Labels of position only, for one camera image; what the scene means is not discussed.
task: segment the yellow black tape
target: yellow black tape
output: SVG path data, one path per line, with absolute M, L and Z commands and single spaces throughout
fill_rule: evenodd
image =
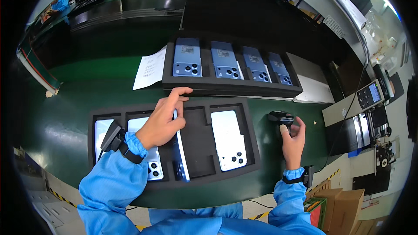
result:
M 327 178 L 327 180 L 329 180 L 329 179 L 331 179 L 332 177 L 334 177 L 337 173 L 340 173 L 340 181 L 339 181 L 339 184 L 340 184 L 340 186 L 341 186 L 341 169 L 338 169 L 337 171 L 335 171 L 333 174 L 331 174 L 328 178 Z M 316 187 L 318 187 L 320 184 L 318 184 L 317 186 L 315 186 L 314 188 L 312 188 L 312 189 L 310 189 L 309 191 L 306 191 L 306 193 L 305 194 L 308 194 L 309 192 L 311 192 L 313 189 L 315 189 Z
M 60 199 L 61 201 L 65 201 L 68 204 L 77 207 L 77 205 L 75 205 L 74 203 L 68 201 L 66 198 L 62 197 L 61 195 L 59 195 L 58 193 L 56 193 L 55 191 L 53 191 L 51 188 L 49 188 L 49 190 L 52 192 L 52 194 L 54 194 L 58 199 Z
M 259 219 L 259 218 L 262 218 L 262 217 L 267 216 L 267 215 L 268 215 L 268 213 L 269 213 L 269 211 L 268 211 L 268 212 L 264 212 L 264 213 L 262 213 L 262 214 L 259 214 L 259 215 L 255 216 L 255 217 L 248 218 L 248 219 L 249 219 L 249 220 L 256 220 L 256 219 Z

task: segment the control panel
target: control panel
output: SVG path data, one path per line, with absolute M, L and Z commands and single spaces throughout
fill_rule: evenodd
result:
M 357 98 L 359 100 L 359 105 L 362 109 L 365 109 L 379 102 L 382 99 L 379 94 L 379 89 L 376 82 L 373 82 L 370 85 L 359 90 L 357 92 Z

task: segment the paper sheet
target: paper sheet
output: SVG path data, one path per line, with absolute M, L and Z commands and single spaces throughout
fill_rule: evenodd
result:
M 154 55 L 142 57 L 132 90 L 150 86 L 163 79 L 166 50 L 167 46 L 161 48 L 161 50 L 156 52 Z

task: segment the hand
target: hand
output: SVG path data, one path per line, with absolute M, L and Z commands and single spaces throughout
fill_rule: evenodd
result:
M 298 116 L 295 118 L 300 126 L 290 127 L 292 137 L 285 125 L 280 125 L 280 133 L 283 138 L 283 156 L 286 160 L 286 169 L 296 170 L 300 168 L 303 146 L 305 145 L 305 123 Z
M 144 126 L 136 132 L 136 137 L 145 149 L 166 144 L 178 130 L 184 128 L 183 102 L 189 98 L 180 95 L 191 92 L 193 89 L 189 87 L 176 87 L 171 90 L 168 97 L 158 101 L 154 112 L 151 113 Z M 173 120 L 174 109 L 177 109 L 175 120 Z

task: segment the power cord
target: power cord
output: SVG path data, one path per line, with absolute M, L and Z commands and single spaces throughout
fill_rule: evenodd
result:
M 362 79 L 363 79 L 364 72 L 366 71 L 366 68 L 367 68 L 367 66 L 368 66 L 368 65 L 369 65 L 368 60 L 366 60 L 366 61 L 364 62 L 364 65 L 363 65 L 363 70 L 362 70 L 362 74 L 361 74 L 361 76 L 360 76 L 360 80 L 359 80 L 359 84 L 358 84 L 358 86 L 357 86 L 357 90 L 354 92 L 354 97 L 353 97 L 353 100 L 351 101 L 350 106 L 348 107 L 348 110 L 347 110 L 347 112 L 345 113 L 344 119 L 342 120 L 342 124 L 341 124 L 340 130 L 338 131 L 337 136 L 335 137 L 334 142 L 332 143 L 331 149 L 329 150 L 329 153 L 328 153 L 328 156 L 327 156 L 327 160 L 325 161 L 324 166 L 322 166 L 322 168 L 321 168 L 319 171 L 317 171 L 317 172 L 322 171 L 322 170 L 325 168 L 325 166 L 327 166 L 327 162 L 328 162 L 328 160 L 329 160 L 329 158 L 330 158 L 330 156 L 331 156 L 332 149 L 334 148 L 335 144 L 337 143 L 337 140 L 338 140 L 338 137 L 339 137 L 339 135 L 340 135 L 340 133 L 341 133 L 342 127 L 344 126 L 345 120 L 347 119 L 348 112 L 350 111 L 350 108 L 351 108 L 351 106 L 353 105 L 353 102 L 354 102 L 354 100 L 355 100 L 355 99 L 356 99 L 356 97 L 357 97 L 357 91 L 358 91 L 358 90 L 359 90 L 359 88 L 360 88 L 360 85 L 361 85 L 361 83 L 362 83 Z
M 264 206 L 264 207 L 266 207 L 266 208 L 274 209 L 274 207 L 265 206 L 265 205 L 263 205 L 263 204 L 261 204 L 261 203 L 259 203 L 259 202 L 253 201 L 253 200 L 249 200 L 249 201 L 255 202 L 255 203 L 257 203 L 257 204 L 259 204 L 259 205 L 261 205 L 261 206 Z

